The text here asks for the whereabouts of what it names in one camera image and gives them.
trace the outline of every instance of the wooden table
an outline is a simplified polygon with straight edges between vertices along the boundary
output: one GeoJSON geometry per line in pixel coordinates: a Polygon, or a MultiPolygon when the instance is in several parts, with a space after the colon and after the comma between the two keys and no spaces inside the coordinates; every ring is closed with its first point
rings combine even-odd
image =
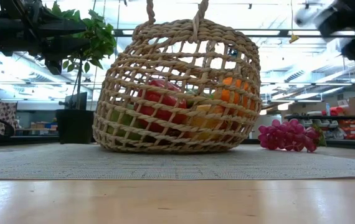
{"type": "Polygon", "coordinates": [[[355,180],[0,181],[0,223],[355,224],[355,180]]]}

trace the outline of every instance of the grapes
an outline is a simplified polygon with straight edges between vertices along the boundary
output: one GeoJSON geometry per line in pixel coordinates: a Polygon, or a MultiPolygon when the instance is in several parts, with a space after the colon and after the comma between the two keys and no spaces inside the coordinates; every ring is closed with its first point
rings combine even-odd
{"type": "Polygon", "coordinates": [[[280,122],[275,119],[271,126],[259,126],[258,139],[260,146],[269,150],[286,149],[287,151],[300,152],[304,148],[308,152],[317,149],[320,134],[314,128],[304,128],[297,119],[290,122],[280,122]]]}

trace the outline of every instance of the potted plant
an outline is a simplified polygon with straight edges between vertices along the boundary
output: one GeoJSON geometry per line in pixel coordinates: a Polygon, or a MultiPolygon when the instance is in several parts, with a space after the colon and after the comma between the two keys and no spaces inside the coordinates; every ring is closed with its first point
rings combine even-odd
{"type": "Polygon", "coordinates": [[[110,58],[110,55],[114,53],[116,41],[111,34],[113,26],[105,24],[104,17],[99,16],[94,10],[89,10],[90,19],[81,19],[79,10],[61,11],[56,2],[54,2],[52,9],[49,10],[55,16],[82,21],[87,27],[85,32],[70,35],[74,38],[88,39],[90,40],[90,45],[69,55],[63,63],[63,69],[67,69],[68,72],[78,69],[77,79],[73,88],[73,93],[75,88],[77,88],[77,95],[71,97],[70,102],[66,102],[68,109],[56,111],[56,117],[59,126],[60,143],[88,144],[91,142],[93,134],[93,112],[80,110],[82,72],[87,73],[92,65],[103,69],[100,60],[105,57],[110,58]]]}

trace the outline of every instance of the black pot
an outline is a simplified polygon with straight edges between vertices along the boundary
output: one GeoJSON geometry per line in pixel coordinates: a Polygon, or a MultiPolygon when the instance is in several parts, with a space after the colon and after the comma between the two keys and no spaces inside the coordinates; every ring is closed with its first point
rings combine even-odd
{"type": "Polygon", "coordinates": [[[56,110],[55,117],[61,144],[89,144],[92,141],[93,111],[56,110]]]}

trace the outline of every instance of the wicker basket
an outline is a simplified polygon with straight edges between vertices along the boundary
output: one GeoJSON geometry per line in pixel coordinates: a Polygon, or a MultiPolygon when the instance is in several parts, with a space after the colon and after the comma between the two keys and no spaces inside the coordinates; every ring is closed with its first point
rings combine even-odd
{"type": "Polygon", "coordinates": [[[103,82],[93,125],[99,144],[119,152],[222,152],[247,138],[262,104],[258,47],[243,33],[204,19],[207,7],[203,0],[193,20],[154,24],[147,0],[149,21],[135,29],[103,82]],[[180,91],[150,85],[154,79],[180,91]],[[170,97],[175,105],[163,103],[170,97]],[[192,107],[178,106],[184,101],[192,107]],[[161,112],[171,116],[162,119],[161,112]]]}

